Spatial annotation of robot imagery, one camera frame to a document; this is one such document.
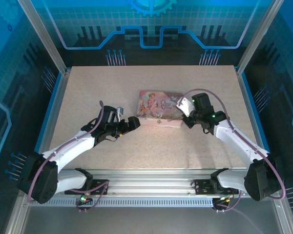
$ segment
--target glass panel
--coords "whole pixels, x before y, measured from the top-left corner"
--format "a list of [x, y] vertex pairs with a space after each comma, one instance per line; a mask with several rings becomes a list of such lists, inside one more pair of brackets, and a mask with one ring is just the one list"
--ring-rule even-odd
[[58, 73], [18, 2], [0, 1], [0, 233], [19, 192], [11, 155], [34, 150]]
[[245, 69], [268, 146], [293, 187], [293, 0], [285, 0]]
[[67, 66], [237, 65], [271, 0], [33, 3]]

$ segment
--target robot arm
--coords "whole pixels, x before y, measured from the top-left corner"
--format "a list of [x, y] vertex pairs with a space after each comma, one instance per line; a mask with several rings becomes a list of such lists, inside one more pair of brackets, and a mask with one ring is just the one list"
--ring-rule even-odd
[[180, 99], [177, 108], [184, 113], [183, 121], [189, 128], [200, 124], [204, 133], [211, 133], [229, 145], [248, 169], [244, 172], [225, 168], [215, 172], [211, 179], [215, 180], [216, 190], [239, 189], [248, 192], [257, 201], [280, 190], [280, 183], [263, 159], [266, 157], [275, 167], [273, 156], [237, 129], [224, 112], [214, 112], [206, 93], [192, 96], [191, 101]]
[[98, 145], [107, 136], [117, 139], [140, 126], [136, 117], [129, 117], [128, 122], [125, 122], [124, 119], [121, 120], [121, 115], [123, 114], [123, 108], [121, 107], [116, 109], [104, 106], [101, 111], [103, 111], [103, 115], [100, 123], [99, 118], [90, 121], [62, 146], [42, 154], [35, 152], [29, 154], [20, 174], [17, 187], [28, 194], [38, 169], [47, 158], [54, 155], [40, 172], [31, 194], [32, 198], [43, 204], [59, 192], [71, 189], [81, 189], [82, 191], [92, 189], [93, 179], [90, 173], [81, 168], [77, 168], [74, 171], [62, 171], [63, 167], [83, 152]]

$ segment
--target cartoon girl illustration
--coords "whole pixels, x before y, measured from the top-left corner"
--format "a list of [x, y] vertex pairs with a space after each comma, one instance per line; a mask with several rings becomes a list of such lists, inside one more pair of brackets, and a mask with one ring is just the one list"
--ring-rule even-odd
[[155, 100], [155, 94], [149, 94], [147, 101], [147, 108], [150, 110], [150, 114], [156, 117], [158, 102]]

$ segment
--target beige table surface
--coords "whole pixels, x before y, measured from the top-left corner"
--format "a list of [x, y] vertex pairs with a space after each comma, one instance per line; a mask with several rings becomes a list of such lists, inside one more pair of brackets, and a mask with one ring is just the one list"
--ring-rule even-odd
[[[223, 100], [235, 125], [252, 140], [255, 136], [233, 66], [102, 66], [73, 67], [51, 142], [51, 148], [73, 137], [98, 116], [99, 100], [122, 106], [124, 117], [136, 114], [140, 90], [185, 93], [209, 89]], [[210, 96], [216, 111], [222, 110]], [[221, 140], [189, 129], [141, 126], [116, 142], [104, 141], [66, 168], [222, 168], [245, 167]]]

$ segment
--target pink box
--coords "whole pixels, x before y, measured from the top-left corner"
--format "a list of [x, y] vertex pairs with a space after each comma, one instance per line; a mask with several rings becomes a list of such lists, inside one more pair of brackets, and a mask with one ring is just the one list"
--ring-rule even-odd
[[181, 93], [141, 91], [137, 117], [142, 125], [180, 128], [182, 112], [176, 103]]

